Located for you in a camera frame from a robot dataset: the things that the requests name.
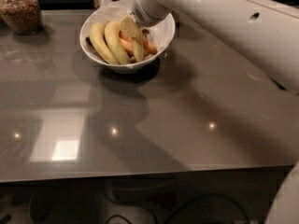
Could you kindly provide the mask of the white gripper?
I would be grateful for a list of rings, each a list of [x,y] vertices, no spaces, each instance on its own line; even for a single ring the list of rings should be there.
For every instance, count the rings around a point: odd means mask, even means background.
[[[152,27],[163,21],[171,10],[160,5],[156,0],[135,0],[132,4],[132,12],[140,25]],[[140,35],[139,25],[131,15],[122,19],[121,32],[127,37]]]

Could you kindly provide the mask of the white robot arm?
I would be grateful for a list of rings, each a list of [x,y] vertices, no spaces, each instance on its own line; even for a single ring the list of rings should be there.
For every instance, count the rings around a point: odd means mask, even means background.
[[[241,64],[202,42],[181,46],[200,74],[177,100],[201,136],[182,146],[192,168],[297,165],[297,9],[271,0],[135,0],[133,12],[145,26],[177,12],[250,62]]]

